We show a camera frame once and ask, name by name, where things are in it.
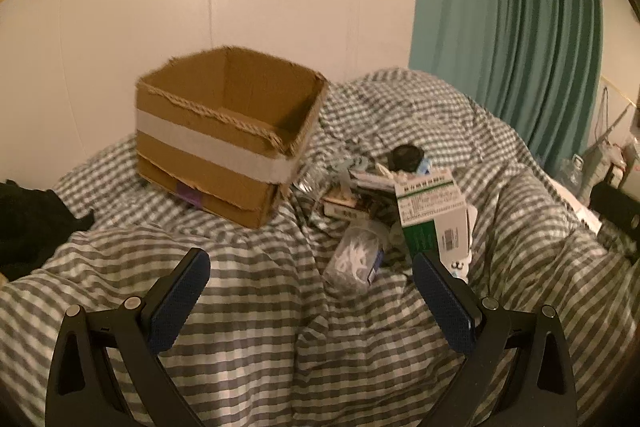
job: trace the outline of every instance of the curtain fold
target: curtain fold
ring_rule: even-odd
[[[509,123],[548,172],[584,148],[601,0],[416,0],[410,66]]]

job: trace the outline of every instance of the open cardboard box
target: open cardboard box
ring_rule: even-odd
[[[138,81],[138,172],[258,228],[288,194],[326,90],[320,73],[245,48],[172,58]]]

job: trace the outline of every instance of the metal screw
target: metal screw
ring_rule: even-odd
[[[552,319],[556,316],[556,310],[553,308],[553,306],[545,304],[544,306],[542,306],[542,314],[545,315],[545,317],[549,317],[550,319]]]
[[[129,297],[126,301],[124,301],[124,307],[127,310],[135,310],[138,306],[142,304],[140,297]]]
[[[67,317],[75,317],[79,313],[80,313],[80,306],[78,306],[77,304],[71,304],[71,306],[69,306],[69,308],[66,309]]]
[[[498,301],[493,297],[485,297],[482,299],[482,306],[487,308],[488,310],[497,310],[498,309]]]

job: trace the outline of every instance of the gingham fabric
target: gingham fabric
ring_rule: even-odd
[[[413,142],[455,168],[479,211],[470,285],[511,309],[559,311],[584,419],[599,404],[640,316],[640,267],[605,250],[567,210],[514,131],[433,76],[393,69],[332,87],[306,159],[382,159]],[[398,252],[370,291],[347,298],[322,281],[346,225],[294,191],[248,230],[143,182],[135,142],[111,146],[55,190],[96,225],[33,274],[0,289],[0,378],[44,425],[49,363],[66,308],[117,307],[171,271],[189,247],[211,277],[174,347],[160,356],[206,425],[416,425],[462,359],[446,344]],[[149,419],[111,353],[137,419]],[[503,363],[478,418],[506,374]]]

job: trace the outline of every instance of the blue gripper pad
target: blue gripper pad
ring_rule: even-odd
[[[209,281],[210,272],[209,254],[198,249],[150,317],[146,342],[154,355],[174,345],[182,326]]]
[[[469,355],[476,345],[472,318],[423,254],[414,255],[414,283],[429,307],[449,347],[457,353]]]

